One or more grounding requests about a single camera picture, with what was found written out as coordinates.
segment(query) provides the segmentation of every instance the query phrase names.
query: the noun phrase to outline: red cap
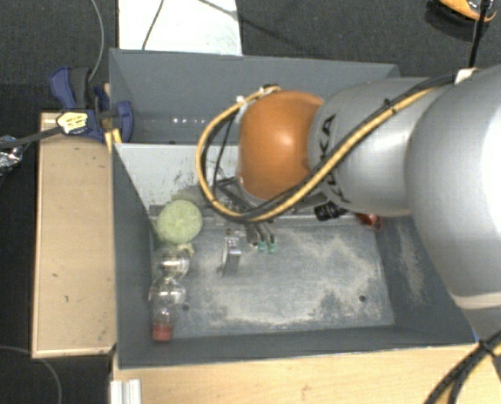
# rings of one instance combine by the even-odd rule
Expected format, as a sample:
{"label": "red cap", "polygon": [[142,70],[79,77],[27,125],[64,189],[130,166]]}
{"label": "red cap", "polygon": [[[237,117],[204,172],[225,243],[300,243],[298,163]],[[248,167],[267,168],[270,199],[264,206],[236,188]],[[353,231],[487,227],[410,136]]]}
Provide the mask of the red cap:
{"label": "red cap", "polygon": [[172,325],[169,323],[155,323],[152,326],[152,339],[166,343],[172,339]]}

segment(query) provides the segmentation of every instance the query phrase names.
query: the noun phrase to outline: wooden board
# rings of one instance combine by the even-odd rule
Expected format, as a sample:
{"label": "wooden board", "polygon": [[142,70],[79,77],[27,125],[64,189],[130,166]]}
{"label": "wooden board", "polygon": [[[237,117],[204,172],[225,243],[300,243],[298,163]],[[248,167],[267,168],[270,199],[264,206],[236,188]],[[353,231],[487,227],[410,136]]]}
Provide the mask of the wooden board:
{"label": "wooden board", "polygon": [[[471,348],[417,348],[236,364],[119,370],[141,380],[143,404],[274,403],[422,404],[441,377]],[[491,363],[468,381],[459,403],[500,404]]]}
{"label": "wooden board", "polygon": [[[55,125],[41,116],[41,129]],[[106,146],[83,137],[40,143],[34,358],[106,354],[115,344],[111,173]]]}
{"label": "wooden board", "polygon": [[[54,125],[42,117],[43,129]],[[111,175],[105,146],[83,138],[42,141],[32,353],[105,354],[115,343]],[[469,346],[418,348],[261,362],[119,370],[141,380],[143,404],[422,403]],[[460,403],[501,403],[491,364]]]}

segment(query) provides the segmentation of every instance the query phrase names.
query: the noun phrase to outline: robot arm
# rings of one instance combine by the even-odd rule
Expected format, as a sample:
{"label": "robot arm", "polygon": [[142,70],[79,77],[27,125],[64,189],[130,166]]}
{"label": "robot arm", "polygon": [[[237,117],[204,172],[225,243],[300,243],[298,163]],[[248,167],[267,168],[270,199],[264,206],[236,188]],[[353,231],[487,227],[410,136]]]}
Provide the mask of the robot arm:
{"label": "robot arm", "polygon": [[[386,79],[323,104],[275,88],[254,95],[241,124],[237,183],[259,206],[230,211],[208,188],[200,164],[212,127],[196,156],[205,197],[239,222],[269,220],[316,192],[354,213],[412,215],[452,299],[486,339],[501,329],[501,66],[453,81]],[[501,378],[501,357],[493,362]]]}

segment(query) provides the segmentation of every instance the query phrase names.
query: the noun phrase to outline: white paper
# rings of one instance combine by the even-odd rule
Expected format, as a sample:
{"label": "white paper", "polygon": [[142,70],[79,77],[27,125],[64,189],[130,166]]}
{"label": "white paper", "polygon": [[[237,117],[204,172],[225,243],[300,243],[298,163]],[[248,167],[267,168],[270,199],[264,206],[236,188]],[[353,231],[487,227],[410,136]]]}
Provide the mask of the white paper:
{"label": "white paper", "polygon": [[[140,50],[161,0],[119,0],[119,47]],[[165,0],[148,51],[242,54],[235,0]]]}

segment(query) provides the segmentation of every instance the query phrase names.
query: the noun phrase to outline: green ball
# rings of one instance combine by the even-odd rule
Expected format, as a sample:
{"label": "green ball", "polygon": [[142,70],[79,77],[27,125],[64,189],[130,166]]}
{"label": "green ball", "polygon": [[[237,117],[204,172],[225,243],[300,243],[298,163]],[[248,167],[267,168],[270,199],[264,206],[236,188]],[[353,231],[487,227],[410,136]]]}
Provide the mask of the green ball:
{"label": "green ball", "polygon": [[164,242],[185,244],[201,231],[203,217],[200,209],[188,200],[167,204],[157,218],[157,234]]}

